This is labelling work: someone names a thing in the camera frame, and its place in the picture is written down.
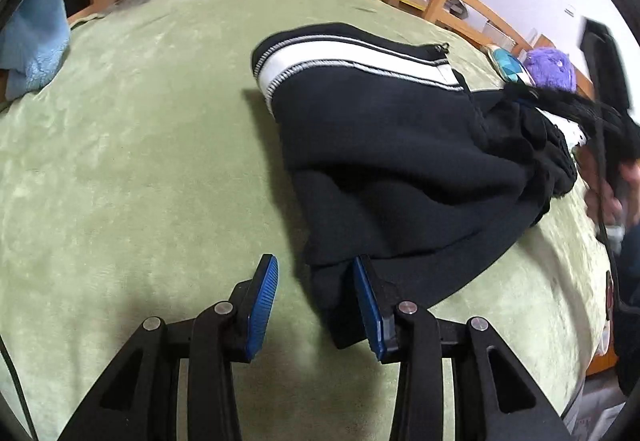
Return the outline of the person's right hand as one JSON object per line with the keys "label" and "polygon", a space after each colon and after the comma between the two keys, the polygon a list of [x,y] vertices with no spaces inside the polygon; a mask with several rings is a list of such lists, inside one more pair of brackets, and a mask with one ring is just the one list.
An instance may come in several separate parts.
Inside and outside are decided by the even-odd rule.
{"label": "person's right hand", "polygon": [[626,227],[639,223],[639,164],[620,164],[620,176],[627,183],[626,202],[622,203],[614,195],[612,187],[598,177],[596,157],[588,146],[576,150],[579,175],[587,184],[585,193],[587,216],[594,222],[604,220],[605,224],[614,224],[625,218]]}

